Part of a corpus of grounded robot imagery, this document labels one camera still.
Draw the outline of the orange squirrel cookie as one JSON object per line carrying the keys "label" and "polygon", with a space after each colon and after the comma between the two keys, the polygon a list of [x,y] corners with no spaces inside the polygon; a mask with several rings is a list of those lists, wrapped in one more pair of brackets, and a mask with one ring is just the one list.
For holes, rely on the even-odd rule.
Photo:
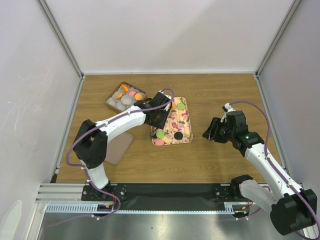
{"label": "orange squirrel cookie", "polygon": [[122,84],[122,85],[121,85],[121,88],[123,89],[123,91],[124,91],[125,93],[127,93],[127,92],[129,91],[129,88],[128,88],[125,84]]}

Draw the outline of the rose gold tin lid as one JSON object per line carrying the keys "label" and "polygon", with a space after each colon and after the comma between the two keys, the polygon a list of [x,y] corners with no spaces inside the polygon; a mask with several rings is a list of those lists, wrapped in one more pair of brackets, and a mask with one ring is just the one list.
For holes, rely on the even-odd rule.
{"label": "rose gold tin lid", "polygon": [[134,136],[131,133],[123,132],[107,144],[106,157],[104,161],[111,165],[118,165],[131,146]]}

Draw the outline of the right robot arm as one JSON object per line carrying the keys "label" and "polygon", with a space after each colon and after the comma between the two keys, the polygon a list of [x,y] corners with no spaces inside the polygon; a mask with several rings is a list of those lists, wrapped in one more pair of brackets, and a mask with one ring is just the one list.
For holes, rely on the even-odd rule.
{"label": "right robot arm", "polygon": [[317,195],[311,189],[304,190],[283,170],[260,135],[249,130],[242,111],[233,109],[222,118],[214,117],[202,136],[217,143],[231,142],[270,188],[242,175],[231,181],[230,195],[234,200],[252,200],[269,214],[274,228],[283,236],[316,224]]}

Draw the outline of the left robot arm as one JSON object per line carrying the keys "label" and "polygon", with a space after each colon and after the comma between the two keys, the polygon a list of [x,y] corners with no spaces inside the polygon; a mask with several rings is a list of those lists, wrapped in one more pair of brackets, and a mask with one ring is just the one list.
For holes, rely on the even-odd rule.
{"label": "left robot arm", "polygon": [[105,200],[110,195],[110,181],[104,169],[108,144],[124,132],[142,125],[163,129],[170,113],[173,95],[160,90],[153,98],[136,101],[127,110],[107,118],[93,122],[85,120],[70,147],[81,162],[81,167],[93,187],[92,194],[98,200]]}

